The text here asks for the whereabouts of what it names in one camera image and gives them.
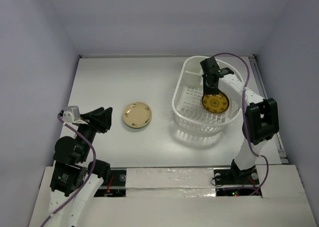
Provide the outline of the beige plate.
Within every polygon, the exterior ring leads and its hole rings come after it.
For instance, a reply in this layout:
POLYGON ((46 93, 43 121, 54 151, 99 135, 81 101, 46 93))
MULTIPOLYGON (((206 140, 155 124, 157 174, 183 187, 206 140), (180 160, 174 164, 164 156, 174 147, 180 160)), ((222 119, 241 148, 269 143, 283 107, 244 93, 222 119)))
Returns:
POLYGON ((152 118, 152 110, 143 102, 135 102, 127 105, 123 111, 123 121, 131 118, 152 118))

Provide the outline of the lime green plate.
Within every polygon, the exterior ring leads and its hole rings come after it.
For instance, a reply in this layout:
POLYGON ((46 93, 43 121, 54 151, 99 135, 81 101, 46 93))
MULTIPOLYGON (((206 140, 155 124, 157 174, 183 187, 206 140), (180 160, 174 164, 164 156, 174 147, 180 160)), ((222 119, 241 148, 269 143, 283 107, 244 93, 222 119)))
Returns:
POLYGON ((131 118, 126 119, 125 124, 133 129, 141 129, 146 127, 151 121, 151 118, 131 118))

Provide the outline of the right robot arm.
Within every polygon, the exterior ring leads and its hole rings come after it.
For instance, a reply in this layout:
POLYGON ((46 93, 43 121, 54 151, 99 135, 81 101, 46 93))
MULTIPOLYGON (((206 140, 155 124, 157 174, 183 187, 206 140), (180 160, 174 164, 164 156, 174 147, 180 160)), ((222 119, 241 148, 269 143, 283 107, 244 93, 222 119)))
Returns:
POLYGON ((226 111, 230 100, 241 106, 244 141, 237 156, 228 169, 217 169, 211 183, 215 187, 245 185, 256 174, 256 159, 268 140, 279 132, 278 105, 273 99, 266 99, 252 90, 247 82, 240 81, 230 68, 220 68, 214 57, 200 63, 203 71, 204 108, 220 114, 226 111))

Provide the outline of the yellow brown-rimmed plate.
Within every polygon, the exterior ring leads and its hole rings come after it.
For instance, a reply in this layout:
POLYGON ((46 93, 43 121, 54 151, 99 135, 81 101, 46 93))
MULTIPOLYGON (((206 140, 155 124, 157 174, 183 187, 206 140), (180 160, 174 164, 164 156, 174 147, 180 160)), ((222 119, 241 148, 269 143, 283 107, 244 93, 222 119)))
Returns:
POLYGON ((229 98, 222 92, 216 95, 204 95, 202 97, 203 107, 213 113, 220 114, 228 110, 230 102, 229 98))

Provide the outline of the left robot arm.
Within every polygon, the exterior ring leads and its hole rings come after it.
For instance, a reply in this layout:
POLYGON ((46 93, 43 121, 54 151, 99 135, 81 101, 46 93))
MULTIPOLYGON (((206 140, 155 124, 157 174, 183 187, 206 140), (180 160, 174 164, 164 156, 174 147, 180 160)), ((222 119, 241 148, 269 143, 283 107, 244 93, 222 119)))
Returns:
POLYGON ((63 136, 55 144, 48 217, 43 227, 81 226, 96 191, 109 182, 110 164, 97 159, 93 141, 96 134, 110 130, 112 112, 112 107, 100 107, 81 114, 77 106, 68 106, 57 115, 75 135, 63 136))

